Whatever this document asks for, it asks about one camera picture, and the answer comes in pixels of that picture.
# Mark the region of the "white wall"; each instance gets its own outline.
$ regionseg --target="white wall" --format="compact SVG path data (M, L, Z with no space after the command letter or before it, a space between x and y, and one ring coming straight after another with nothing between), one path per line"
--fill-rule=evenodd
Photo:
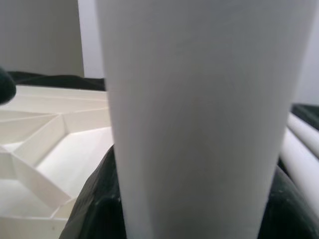
M319 5L300 74L295 102L319 105Z
M0 65L83 76L77 0L1 0Z
M83 51L84 75L103 78L103 60L95 0L78 0Z

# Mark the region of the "white rod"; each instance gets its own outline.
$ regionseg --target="white rod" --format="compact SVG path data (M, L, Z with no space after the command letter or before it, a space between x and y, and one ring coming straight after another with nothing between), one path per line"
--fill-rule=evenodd
M280 157L293 182L319 217L319 161L289 129L286 129Z
M288 127L319 158L319 131L293 114L289 114Z
M315 0L98 0L128 239L255 239Z

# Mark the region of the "white tube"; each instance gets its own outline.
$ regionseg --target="white tube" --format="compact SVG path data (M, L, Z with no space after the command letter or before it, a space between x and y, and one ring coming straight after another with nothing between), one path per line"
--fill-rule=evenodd
M319 217L319 162L302 142L286 129L280 157L293 182Z
M319 158L319 131L293 114L289 114L288 127Z
M128 239L255 239L315 0L98 0Z

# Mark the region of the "white compartment tray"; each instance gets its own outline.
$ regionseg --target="white compartment tray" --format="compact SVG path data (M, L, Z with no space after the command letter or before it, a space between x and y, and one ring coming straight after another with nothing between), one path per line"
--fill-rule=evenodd
M59 237L110 126L105 92L17 87L0 107L1 239Z

